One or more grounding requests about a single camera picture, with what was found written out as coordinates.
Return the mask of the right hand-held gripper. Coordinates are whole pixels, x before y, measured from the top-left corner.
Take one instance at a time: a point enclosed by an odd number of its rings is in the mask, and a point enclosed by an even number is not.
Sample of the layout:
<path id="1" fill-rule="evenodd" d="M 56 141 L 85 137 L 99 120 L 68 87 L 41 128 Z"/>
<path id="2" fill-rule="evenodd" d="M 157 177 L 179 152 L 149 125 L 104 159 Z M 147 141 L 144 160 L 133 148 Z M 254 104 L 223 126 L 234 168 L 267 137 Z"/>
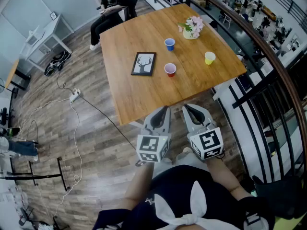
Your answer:
<path id="1" fill-rule="evenodd" d="M 196 131 L 214 123 L 209 111 L 196 104 L 186 104 L 182 107 L 185 123 L 189 132 Z M 207 130 L 189 137 L 192 149 L 201 160 L 221 155 L 223 153 L 223 138 L 220 128 Z"/>

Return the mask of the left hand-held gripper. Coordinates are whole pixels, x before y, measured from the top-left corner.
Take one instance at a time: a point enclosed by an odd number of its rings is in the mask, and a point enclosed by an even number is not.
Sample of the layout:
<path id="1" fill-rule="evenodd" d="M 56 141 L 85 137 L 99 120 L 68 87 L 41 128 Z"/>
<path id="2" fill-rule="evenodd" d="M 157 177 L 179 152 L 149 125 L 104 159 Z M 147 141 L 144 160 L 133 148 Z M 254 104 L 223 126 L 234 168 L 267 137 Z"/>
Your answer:
<path id="1" fill-rule="evenodd" d="M 156 109 L 144 124 L 140 125 L 141 133 L 137 136 L 137 155 L 142 162 L 161 162 L 170 148 L 170 108 Z"/>

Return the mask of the red paper cup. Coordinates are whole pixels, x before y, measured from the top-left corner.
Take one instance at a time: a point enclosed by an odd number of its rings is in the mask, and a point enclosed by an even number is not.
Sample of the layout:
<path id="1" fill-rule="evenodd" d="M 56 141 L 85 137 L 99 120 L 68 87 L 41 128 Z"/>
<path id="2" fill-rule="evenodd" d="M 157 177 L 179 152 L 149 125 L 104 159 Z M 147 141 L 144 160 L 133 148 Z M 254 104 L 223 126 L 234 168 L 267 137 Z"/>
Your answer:
<path id="1" fill-rule="evenodd" d="M 177 70 L 175 64 L 173 63 L 167 63 L 164 67 L 164 70 L 166 72 L 166 74 L 169 76 L 169 77 L 173 77 L 175 75 L 175 72 Z"/>

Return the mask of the yellow paper cup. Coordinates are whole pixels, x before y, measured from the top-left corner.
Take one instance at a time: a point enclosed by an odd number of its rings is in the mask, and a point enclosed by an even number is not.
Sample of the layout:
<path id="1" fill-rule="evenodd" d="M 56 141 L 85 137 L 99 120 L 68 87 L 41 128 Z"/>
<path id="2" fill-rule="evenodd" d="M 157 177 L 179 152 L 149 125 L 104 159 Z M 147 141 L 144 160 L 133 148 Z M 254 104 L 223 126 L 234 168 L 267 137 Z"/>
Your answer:
<path id="1" fill-rule="evenodd" d="M 205 63 L 207 65 L 212 64 L 216 59 L 216 55 L 213 52 L 206 52 L 205 53 Z"/>

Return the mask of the person's left forearm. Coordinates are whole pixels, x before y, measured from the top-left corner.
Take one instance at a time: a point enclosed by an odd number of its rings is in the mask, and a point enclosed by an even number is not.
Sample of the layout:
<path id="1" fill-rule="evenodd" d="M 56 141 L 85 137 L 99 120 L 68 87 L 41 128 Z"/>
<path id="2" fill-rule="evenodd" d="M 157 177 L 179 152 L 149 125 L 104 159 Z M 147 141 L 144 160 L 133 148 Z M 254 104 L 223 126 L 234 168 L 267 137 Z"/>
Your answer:
<path id="1" fill-rule="evenodd" d="M 153 171 L 154 163 L 146 163 L 137 169 L 124 197 L 118 205 L 119 209 L 133 210 L 146 198 L 152 181 Z"/>

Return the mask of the person's right forearm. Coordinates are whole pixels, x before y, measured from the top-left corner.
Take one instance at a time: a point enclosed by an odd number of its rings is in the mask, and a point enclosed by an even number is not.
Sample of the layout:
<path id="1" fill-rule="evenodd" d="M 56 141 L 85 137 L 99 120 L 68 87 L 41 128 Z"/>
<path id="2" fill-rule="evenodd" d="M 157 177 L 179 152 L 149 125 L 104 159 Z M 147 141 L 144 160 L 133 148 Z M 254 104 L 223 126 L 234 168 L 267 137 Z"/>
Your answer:
<path id="1" fill-rule="evenodd" d="M 206 160 L 212 179 L 224 186 L 236 200 L 252 197 L 239 183 L 234 174 L 227 168 L 221 159 L 216 157 Z"/>

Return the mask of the black framed deer picture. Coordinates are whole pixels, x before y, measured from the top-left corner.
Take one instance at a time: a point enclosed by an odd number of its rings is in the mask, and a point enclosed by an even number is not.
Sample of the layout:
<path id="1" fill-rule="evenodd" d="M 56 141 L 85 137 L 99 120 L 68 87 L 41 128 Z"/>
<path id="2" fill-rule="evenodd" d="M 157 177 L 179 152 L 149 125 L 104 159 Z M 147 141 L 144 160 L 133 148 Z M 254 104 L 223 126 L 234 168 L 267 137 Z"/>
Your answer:
<path id="1" fill-rule="evenodd" d="M 131 75 L 152 76 L 155 66 L 156 52 L 137 52 Z"/>

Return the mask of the white bow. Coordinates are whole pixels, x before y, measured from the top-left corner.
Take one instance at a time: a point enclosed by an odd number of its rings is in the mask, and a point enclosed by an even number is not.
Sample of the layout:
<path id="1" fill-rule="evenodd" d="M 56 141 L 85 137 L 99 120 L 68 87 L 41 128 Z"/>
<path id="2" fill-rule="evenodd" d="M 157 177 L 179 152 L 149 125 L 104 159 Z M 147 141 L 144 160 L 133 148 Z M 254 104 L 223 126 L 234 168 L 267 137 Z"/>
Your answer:
<path id="1" fill-rule="evenodd" d="M 205 230 L 240 230 L 234 225 L 218 219 L 206 219 L 206 196 L 200 184 L 195 181 L 190 194 L 190 214 L 176 218 L 168 203 L 158 194 L 154 195 L 156 216 L 167 223 L 167 226 L 157 230 L 175 230 L 182 225 L 198 225 Z"/>

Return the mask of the white power strip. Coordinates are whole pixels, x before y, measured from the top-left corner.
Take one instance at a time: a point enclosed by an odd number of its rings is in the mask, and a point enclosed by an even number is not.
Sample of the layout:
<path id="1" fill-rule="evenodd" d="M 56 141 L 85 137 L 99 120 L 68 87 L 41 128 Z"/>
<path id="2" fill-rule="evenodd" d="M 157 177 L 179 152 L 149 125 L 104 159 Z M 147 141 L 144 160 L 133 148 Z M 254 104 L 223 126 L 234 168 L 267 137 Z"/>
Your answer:
<path id="1" fill-rule="evenodd" d="M 70 103 L 72 104 L 81 94 L 80 89 L 74 89 L 69 97 Z"/>

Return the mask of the vase of pink flowers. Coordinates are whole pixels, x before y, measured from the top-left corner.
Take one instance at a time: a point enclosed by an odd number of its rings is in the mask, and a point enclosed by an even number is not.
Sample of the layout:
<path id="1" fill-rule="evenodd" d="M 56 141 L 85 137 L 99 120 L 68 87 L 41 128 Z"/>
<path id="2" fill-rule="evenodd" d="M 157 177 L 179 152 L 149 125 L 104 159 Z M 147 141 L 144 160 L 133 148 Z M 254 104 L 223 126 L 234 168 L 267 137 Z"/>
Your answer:
<path id="1" fill-rule="evenodd" d="M 200 36 L 200 32 L 204 28 L 203 19 L 201 17 L 191 16 L 186 19 L 185 23 L 178 23 L 178 29 L 185 39 L 193 40 Z"/>

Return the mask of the wooden handrail metal railing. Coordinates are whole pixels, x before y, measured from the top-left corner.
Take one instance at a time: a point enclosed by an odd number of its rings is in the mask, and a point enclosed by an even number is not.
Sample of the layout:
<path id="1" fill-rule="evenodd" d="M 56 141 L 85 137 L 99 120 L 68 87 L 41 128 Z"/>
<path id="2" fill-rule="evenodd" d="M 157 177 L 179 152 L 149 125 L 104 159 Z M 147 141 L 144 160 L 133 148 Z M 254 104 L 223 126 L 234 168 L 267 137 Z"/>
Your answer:
<path id="1" fill-rule="evenodd" d="M 257 46 L 272 70 L 265 74 L 238 39 L 213 18 L 242 50 L 254 68 L 216 88 L 218 101 L 236 137 L 249 177 L 272 183 L 307 174 L 307 119 L 295 86 L 272 48 L 238 13 L 220 0 L 204 0 L 228 16 Z M 186 4 L 202 10 L 195 0 L 154 0 L 162 7 Z"/>

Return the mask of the black metal stand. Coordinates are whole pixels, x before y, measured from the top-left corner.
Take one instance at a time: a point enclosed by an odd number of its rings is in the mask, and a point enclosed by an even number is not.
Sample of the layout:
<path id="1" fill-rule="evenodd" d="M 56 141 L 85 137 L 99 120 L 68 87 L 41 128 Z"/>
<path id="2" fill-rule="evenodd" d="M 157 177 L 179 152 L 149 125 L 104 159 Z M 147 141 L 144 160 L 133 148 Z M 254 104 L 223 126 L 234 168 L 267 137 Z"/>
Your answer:
<path id="1" fill-rule="evenodd" d="M 62 157 L 57 158 L 57 165 L 59 172 L 56 174 L 46 174 L 46 175 L 35 175 L 34 170 L 32 168 L 32 165 L 34 164 L 33 161 L 29 161 L 28 165 L 30 168 L 30 172 L 16 172 L 13 163 L 12 163 L 12 157 L 10 157 L 10 165 L 11 165 L 11 172 L 0 172 L 0 179 L 7 180 L 7 181 L 33 181 L 34 186 L 39 186 L 37 183 L 37 180 L 42 180 L 42 179 L 51 179 L 51 178 L 61 178 L 64 190 L 67 192 L 70 187 L 66 186 L 63 171 L 61 168 L 60 162 L 62 161 Z"/>

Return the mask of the black bag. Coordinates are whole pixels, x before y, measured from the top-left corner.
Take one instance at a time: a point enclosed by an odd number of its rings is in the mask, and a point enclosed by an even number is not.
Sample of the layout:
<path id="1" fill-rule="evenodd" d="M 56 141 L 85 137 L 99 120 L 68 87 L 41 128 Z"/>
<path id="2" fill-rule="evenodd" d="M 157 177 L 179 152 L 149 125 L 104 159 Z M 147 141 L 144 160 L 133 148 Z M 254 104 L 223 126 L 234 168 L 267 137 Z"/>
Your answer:
<path id="1" fill-rule="evenodd" d="M 307 213 L 307 189 L 298 176 L 285 177 L 279 181 L 264 183 L 252 177 L 257 195 L 268 201 L 275 216 L 287 220 L 298 219 Z"/>

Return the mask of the wooden side table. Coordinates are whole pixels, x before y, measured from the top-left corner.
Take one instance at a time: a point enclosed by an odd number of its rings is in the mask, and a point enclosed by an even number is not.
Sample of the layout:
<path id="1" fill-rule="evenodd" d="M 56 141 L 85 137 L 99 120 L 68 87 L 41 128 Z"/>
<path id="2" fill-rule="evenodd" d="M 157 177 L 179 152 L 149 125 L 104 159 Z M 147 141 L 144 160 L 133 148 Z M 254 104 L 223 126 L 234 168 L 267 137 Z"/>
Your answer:
<path id="1" fill-rule="evenodd" d="M 15 87 L 21 89 L 22 91 L 25 91 L 30 83 L 30 79 L 31 79 L 31 76 L 27 76 L 25 74 L 23 74 L 21 71 L 19 71 L 17 68 L 19 66 L 19 63 L 20 63 L 20 59 L 16 60 L 12 66 L 12 69 L 11 71 L 9 72 L 8 74 L 8 77 L 5 81 L 5 84 L 4 84 L 4 88 L 5 89 L 8 89 L 9 85 L 12 84 L 14 85 Z M 24 85 L 21 86 L 17 83 L 15 83 L 12 79 L 14 77 L 14 75 L 20 77 L 21 79 L 24 80 Z"/>

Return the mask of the standing fan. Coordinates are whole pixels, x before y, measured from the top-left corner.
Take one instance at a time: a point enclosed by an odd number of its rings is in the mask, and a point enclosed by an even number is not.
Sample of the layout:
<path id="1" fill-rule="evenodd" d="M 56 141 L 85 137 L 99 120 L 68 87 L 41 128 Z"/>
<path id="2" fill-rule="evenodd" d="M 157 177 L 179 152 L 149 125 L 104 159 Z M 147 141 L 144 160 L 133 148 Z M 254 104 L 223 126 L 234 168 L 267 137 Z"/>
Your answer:
<path id="1" fill-rule="evenodd" d="M 12 90 L 6 89 L 5 86 L 4 86 L 3 79 L 0 78 L 0 93 L 5 92 L 5 91 L 10 91 L 11 94 L 12 94 L 12 98 L 14 98 L 14 99 L 17 97 L 18 89 L 16 89 L 16 88 L 13 88 Z"/>

